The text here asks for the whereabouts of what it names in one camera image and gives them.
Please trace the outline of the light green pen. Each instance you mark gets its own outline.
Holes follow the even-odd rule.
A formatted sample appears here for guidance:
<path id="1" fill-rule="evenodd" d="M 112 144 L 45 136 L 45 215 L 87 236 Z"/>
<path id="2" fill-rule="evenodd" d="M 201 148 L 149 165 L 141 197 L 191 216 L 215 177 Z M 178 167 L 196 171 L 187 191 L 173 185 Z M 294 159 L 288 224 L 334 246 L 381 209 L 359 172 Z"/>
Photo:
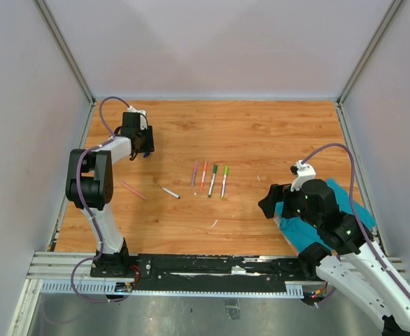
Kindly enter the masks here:
<path id="1" fill-rule="evenodd" d="M 223 176 L 222 176 L 222 188 L 221 188 L 221 191 L 220 191 L 220 199 L 222 199 L 222 200 L 225 197 L 225 189 L 226 189 L 226 185 L 227 185 L 228 173 L 229 173 L 229 167 L 227 165 L 225 165 Z"/>

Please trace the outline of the pink pen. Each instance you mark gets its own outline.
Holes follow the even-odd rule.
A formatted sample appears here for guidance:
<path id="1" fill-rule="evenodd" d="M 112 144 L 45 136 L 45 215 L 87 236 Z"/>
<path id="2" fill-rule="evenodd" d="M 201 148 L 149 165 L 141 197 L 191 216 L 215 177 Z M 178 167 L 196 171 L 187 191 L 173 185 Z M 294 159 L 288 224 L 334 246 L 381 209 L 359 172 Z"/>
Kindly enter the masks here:
<path id="1" fill-rule="evenodd" d="M 133 187 L 131 187 L 128 183 L 126 183 L 124 181 L 120 181 L 120 185 L 122 185 L 124 188 L 128 189 L 128 191 L 130 191 L 131 193 L 133 193 L 136 196 L 140 197 L 141 199 L 148 200 L 148 198 L 145 195 L 143 195 L 141 192 L 139 192 L 136 189 L 134 189 Z"/>

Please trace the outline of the purple pen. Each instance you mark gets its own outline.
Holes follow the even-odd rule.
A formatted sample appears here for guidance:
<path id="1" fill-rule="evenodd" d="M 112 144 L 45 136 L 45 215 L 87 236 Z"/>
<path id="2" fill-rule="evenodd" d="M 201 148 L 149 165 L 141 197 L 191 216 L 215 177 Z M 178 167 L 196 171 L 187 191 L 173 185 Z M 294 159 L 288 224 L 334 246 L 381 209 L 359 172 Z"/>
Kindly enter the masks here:
<path id="1" fill-rule="evenodd" d="M 193 166 L 193 171 L 192 171 L 192 178 L 191 178 L 191 182 L 190 182 L 190 187 L 191 188 L 193 188 L 195 186 L 195 180 L 196 180 L 196 177 L 197 177 L 198 165 L 199 165 L 199 161 L 195 160 L 194 166 Z"/>

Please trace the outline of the white grey pen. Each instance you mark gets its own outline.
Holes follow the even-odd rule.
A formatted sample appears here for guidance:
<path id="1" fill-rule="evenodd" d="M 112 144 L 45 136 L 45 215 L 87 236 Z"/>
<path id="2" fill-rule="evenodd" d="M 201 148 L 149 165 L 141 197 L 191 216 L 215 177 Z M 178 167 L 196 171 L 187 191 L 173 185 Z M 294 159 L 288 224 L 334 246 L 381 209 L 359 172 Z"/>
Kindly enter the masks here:
<path id="1" fill-rule="evenodd" d="M 180 196 L 179 194 L 177 194 L 177 193 L 171 191 L 171 190 L 168 189 L 168 188 L 161 187 L 161 189 L 162 189 L 164 192 L 168 193 L 169 195 L 175 197 L 176 199 L 180 199 L 180 198 L 181 198 L 181 196 Z"/>

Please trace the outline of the orange pen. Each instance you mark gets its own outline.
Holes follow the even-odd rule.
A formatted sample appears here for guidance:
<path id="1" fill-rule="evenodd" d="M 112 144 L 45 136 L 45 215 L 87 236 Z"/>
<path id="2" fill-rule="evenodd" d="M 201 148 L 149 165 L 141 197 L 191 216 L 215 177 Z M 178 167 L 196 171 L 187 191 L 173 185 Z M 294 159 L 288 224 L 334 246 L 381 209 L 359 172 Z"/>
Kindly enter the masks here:
<path id="1" fill-rule="evenodd" d="M 205 160 L 204 164 L 203 164 L 202 176 L 201 176 L 201 181 L 200 181 L 200 185 L 199 185 L 199 193 L 202 193 L 203 189 L 204 189 L 204 183 L 205 183 L 205 179 L 206 179 L 207 167 L 208 167 L 208 160 Z"/>

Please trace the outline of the white pen green tip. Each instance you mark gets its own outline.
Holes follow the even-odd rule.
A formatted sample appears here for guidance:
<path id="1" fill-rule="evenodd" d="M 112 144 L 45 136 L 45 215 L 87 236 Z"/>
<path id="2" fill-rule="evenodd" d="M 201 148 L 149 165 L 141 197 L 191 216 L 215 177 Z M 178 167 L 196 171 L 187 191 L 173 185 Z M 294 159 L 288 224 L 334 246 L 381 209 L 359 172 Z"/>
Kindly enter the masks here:
<path id="1" fill-rule="evenodd" d="M 217 165 L 217 164 L 214 164 L 214 165 L 213 165 L 212 174 L 211 174 L 210 186 L 209 186 L 209 188 L 208 188 L 208 195 L 207 195 L 208 198 L 211 198 L 211 197 L 212 197 L 213 188 L 214 188 L 214 185 L 215 185 L 215 178 L 216 178 L 216 175 L 217 175 L 217 171 L 218 171 L 218 165 Z"/>

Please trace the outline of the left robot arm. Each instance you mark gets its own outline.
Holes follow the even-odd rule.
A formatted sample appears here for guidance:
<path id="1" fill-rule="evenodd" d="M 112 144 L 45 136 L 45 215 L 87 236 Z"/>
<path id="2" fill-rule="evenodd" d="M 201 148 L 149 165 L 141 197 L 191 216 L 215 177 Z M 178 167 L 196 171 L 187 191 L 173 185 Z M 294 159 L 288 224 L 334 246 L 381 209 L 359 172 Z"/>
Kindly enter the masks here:
<path id="1" fill-rule="evenodd" d="M 144 110 L 128 108 L 122 124 L 105 143 L 91 149 L 73 149 L 69 156 L 65 193 L 90 223 L 97 247 L 91 277 L 125 277 L 132 269 L 125 238 L 111 208 L 113 165 L 155 150 L 153 127 Z"/>

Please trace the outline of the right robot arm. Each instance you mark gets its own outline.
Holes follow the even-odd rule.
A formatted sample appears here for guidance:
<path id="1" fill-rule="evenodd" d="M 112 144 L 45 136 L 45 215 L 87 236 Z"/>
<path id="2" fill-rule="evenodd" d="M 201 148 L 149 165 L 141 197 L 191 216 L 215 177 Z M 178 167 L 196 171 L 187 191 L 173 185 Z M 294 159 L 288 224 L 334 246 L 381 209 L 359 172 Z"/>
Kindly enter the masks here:
<path id="1" fill-rule="evenodd" d="M 273 184 L 258 205 L 266 218 L 278 217 L 303 278 L 328 282 L 383 335 L 410 335 L 410 285 L 374 241 L 370 213 L 334 180 L 312 179 L 299 190 Z"/>

